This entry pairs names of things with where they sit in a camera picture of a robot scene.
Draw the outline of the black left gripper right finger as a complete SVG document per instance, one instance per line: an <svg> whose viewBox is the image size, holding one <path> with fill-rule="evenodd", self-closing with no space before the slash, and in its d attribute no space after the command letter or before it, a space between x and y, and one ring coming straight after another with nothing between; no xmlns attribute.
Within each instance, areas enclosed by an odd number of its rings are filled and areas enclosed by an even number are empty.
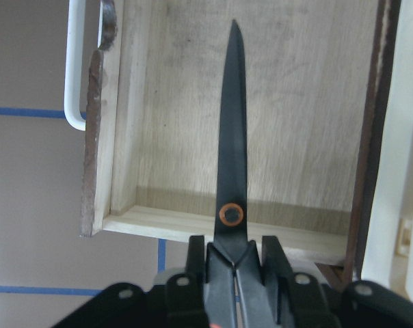
<svg viewBox="0 0 413 328"><path fill-rule="evenodd" d="M293 272L276 236L262 238L266 284L283 327L413 327L413 303L366 280L338 292L312 275Z"/></svg>

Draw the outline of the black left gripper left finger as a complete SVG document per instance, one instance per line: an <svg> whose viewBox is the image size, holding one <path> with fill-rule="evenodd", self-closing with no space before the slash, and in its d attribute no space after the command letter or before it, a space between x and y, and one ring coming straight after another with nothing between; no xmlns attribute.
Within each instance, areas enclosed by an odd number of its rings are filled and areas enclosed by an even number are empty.
<svg viewBox="0 0 413 328"><path fill-rule="evenodd" d="M204 237L191 236L185 270L148 292L139 286L113 284L56 327L206 327L202 282Z"/></svg>

